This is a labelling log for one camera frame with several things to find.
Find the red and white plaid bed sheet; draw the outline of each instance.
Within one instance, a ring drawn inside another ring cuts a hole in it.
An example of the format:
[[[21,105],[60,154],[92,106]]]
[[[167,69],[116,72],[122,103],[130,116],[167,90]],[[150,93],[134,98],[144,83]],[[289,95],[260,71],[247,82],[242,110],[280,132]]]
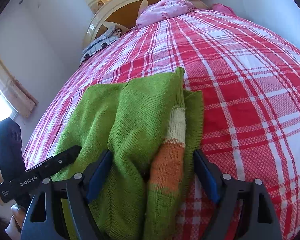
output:
[[[300,229],[300,50],[241,18],[198,10],[132,30],[97,53],[41,118],[25,149],[26,167],[53,154],[87,87],[177,66],[186,70],[185,88],[203,92],[201,149],[222,172],[241,180],[262,179],[283,238],[292,239]],[[212,212],[195,178],[177,217],[175,239],[197,240]]]

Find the folded clothes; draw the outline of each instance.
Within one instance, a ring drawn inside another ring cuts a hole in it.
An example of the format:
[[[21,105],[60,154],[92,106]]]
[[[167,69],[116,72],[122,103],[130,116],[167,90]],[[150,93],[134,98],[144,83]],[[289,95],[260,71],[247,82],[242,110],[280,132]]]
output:
[[[164,240],[190,180],[202,136],[202,93],[182,89],[184,70],[89,87],[62,132],[55,154],[75,144],[77,160],[53,177],[68,179],[104,149],[113,166],[90,205],[102,232],[117,240]],[[71,239],[75,229],[63,205]]]
[[[161,0],[144,9],[136,21],[138,29],[192,12],[196,7],[185,0]]]

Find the pink blanket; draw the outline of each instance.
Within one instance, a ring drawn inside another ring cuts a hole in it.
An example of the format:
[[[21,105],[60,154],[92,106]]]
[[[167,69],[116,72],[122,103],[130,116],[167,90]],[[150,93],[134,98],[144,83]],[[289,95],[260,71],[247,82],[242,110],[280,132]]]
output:
[[[138,29],[166,19],[177,17],[196,9],[191,2],[185,0],[161,0],[144,9],[136,21]]]

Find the orange stripe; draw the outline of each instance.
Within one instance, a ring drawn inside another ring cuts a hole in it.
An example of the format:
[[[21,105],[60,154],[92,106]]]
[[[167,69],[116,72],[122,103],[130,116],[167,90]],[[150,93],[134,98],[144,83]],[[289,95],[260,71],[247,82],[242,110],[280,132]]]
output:
[[[151,163],[149,182],[156,188],[178,191],[183,176],[184,144],[167,141]]]

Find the blue gripper pad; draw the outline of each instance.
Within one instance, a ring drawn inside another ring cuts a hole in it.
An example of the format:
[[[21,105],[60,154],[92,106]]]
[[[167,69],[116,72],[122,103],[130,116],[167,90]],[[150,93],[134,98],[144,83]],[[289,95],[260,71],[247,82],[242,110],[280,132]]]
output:
[[[202,157],[201,151],[194,151],[193,159],[194,159],[194,172],[197,174],[199,181],[207,195],[207,197],[212,200],[215,204],[217,204],[221,198],[219,192],[219,185],[213,174],[208,169],[207,165],[204,162],[204,157]]]
[[[106,155],[103,156],[100,164],[93,173],[89,181],[88,192],[86,195],[88,203],[91,203],[92,200],[98,197],[102,185],[106,181],[106,178],[108,177],[108,174],[110,172],[112,166],[112,158],[112,153],[108,151]]]

